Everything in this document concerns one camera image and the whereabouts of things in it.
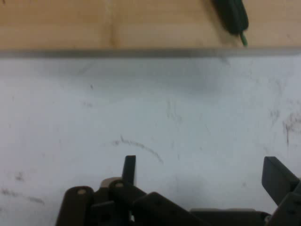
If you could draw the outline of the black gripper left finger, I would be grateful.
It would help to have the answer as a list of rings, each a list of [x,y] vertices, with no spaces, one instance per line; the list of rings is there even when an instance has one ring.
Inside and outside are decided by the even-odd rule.
[[[202,221],[164,196],[134,186],[136,156],[125,157],[121,178],[94,191],[67,190],[57,226],[200,226]]]

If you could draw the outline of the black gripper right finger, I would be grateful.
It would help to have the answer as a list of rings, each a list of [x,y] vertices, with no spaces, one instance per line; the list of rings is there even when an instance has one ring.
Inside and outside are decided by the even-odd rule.
[[[268,218],[268,226],[301,224],[301,180],[278,158],[264,157],[261,183],[277,205]]]

